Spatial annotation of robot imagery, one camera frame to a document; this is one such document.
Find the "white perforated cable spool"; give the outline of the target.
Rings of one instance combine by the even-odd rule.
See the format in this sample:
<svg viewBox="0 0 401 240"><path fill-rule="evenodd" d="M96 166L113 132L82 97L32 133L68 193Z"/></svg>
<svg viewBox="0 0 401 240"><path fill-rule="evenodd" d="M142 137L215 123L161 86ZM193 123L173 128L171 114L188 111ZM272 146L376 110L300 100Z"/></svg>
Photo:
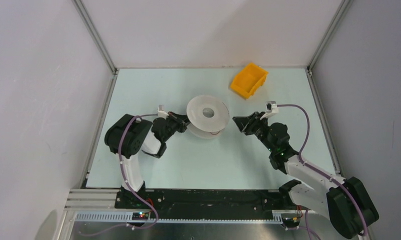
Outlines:
<svg viewBox="0 0 401 240"><path fill-rule="evenodd" d="M186 106L190 120L187 129L196 137L214 139L219 137L230 121L228 107L219 98L211 95L198 95Z"/></svg>

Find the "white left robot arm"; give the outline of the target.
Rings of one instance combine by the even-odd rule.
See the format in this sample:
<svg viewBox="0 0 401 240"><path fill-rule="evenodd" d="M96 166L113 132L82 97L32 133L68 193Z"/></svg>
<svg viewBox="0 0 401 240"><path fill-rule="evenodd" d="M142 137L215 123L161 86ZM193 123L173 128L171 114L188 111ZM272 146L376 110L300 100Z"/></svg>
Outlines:
<svg viewBox="0 0 401 240"><path fill-rule="evenodd" d="M166 142L175 133L184 133L190 124L187 115L172 111L162 112L152 121L144 117L124 114L104 137L104 143L119 158L123 178L121 186L130 191L127 202L137 209L147 201L147 195L140 191L145 181L140 170L139 153L161 158L167 149Z"/></svg>

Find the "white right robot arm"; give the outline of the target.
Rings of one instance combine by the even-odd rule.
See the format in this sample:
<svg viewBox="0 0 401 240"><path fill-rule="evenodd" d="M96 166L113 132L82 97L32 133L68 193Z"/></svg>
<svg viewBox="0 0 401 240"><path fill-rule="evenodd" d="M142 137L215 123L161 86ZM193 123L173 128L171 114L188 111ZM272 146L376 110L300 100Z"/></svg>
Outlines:
<svg viewBox="0 0 401 240"><path fill-rule="evenodd" d="M232 120L241 133L256 136L269 150L275 170L293 177L279 188L281 206L292 209L300 205L322 215L346 239L367 234L380 215L362 181L337 176L305 160L291 147L287 125L268 124L264 116L265 112L254 112Z"/></svg>

